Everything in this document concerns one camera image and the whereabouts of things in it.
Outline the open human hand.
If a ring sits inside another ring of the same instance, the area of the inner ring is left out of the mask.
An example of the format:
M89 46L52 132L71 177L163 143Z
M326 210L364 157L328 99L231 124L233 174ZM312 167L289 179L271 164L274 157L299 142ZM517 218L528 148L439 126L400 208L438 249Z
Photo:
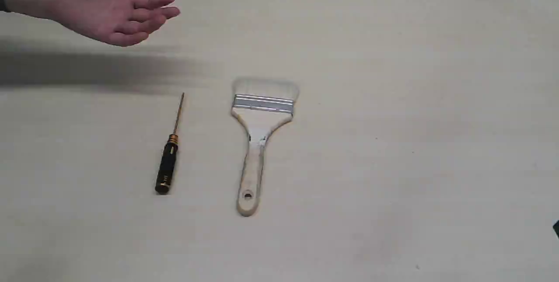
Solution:
M180 14L174 1L1 0L1 11L51 20L95 41L131 47Z

